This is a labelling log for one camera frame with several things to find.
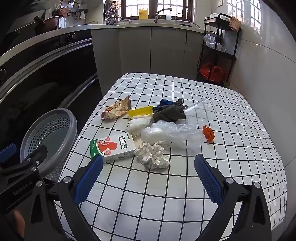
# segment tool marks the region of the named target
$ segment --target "trash can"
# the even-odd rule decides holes
[[[45,113],[27,131],[20,148],[20,161],[40,145],[45,145],[47,157],[38,170],[42,177],[57,182],[77,139],[76,132],[77,121],[71,111],[55,109]]]

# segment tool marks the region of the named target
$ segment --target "light switch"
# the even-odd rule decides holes
[[[220,6],[222,6],[223,5],[223,0],[219,0],[219,1],[217,1],[217,7],[220,7]]]

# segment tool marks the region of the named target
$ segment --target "table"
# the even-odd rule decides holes
[[[274,229],[285,217],[287,182],[283,163],[255,111],[244,97],[216,85],[146,73],[123,75],[99,102],[75,142],[60,179],[73,176],[90,161],[89,141],[125,131],[128,115],[103,120],[102,111],[131,95],[132,108],[156,106],[164,99],[182,98],[191,105],[202,97],[214,103],[217,118],[209,122],[215,133],[201,152],[225,177],[251,185],[261,183]],[[194,169],[196,153],[166,150],[171,166],[150,171],[137,158],[105,163],[87,201],[80,208],[102,241],[195,240],[213,216],[212,203]],[[237,204],[222,236],[226,239],[236,222]],[[72,232],[56,202],[65,231]]]

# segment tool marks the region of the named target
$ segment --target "clear plastic cup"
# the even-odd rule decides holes
[[[202,98],[201,101],[184,109],[184,113],[186,115],[185,123],[198,128],[208,125],[208,121],[216,117],[215,106],[208,98]]]

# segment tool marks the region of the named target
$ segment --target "gray cabinet door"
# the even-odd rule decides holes
[[[185,43],[184,59],[182,65],[181,77],[190,80],[196,80],[197,63],[201,52],[203,34],[193,31],[187,31]]]
[[[96,69],[103,96],[122,76],[118,29],[96,29],[91,32]]]
[[[150,73],[150,27],[119,29],[122,74]]]
[[[186,30],[166,27],[151,29],[150,72],[181,77]]]

